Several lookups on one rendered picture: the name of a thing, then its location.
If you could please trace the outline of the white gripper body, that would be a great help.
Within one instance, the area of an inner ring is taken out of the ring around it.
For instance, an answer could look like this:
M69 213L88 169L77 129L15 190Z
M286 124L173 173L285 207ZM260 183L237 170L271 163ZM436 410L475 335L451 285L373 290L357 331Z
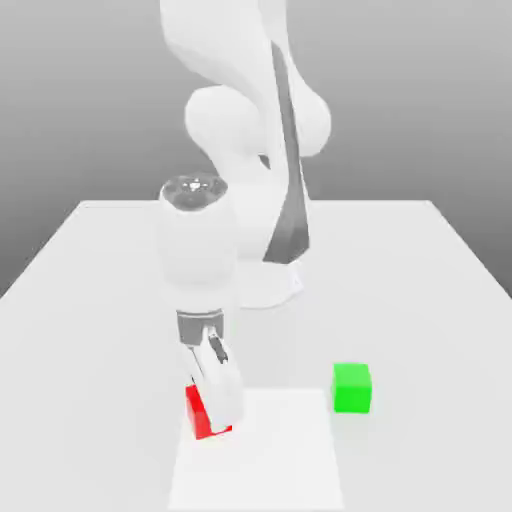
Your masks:
M185 346L184 356L212 430L219 432L234 426L244 413L241 374L231 348L224 342Z

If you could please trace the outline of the small red cube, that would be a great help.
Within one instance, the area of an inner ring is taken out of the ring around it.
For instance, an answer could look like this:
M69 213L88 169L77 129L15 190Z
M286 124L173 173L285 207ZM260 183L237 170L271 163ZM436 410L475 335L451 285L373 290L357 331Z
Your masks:
M232 426L227 426L223 429L212 428L209 416L195 384L188 385L185 388L185 397L187 415L197 440L217 436L232 430Z

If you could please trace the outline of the small green cube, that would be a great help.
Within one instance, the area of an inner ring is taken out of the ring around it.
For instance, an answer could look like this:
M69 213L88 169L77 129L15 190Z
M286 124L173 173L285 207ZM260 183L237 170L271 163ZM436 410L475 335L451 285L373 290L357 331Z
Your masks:
M335 413L368 414L372 402L372 378L365 363L335 363L331 384Z

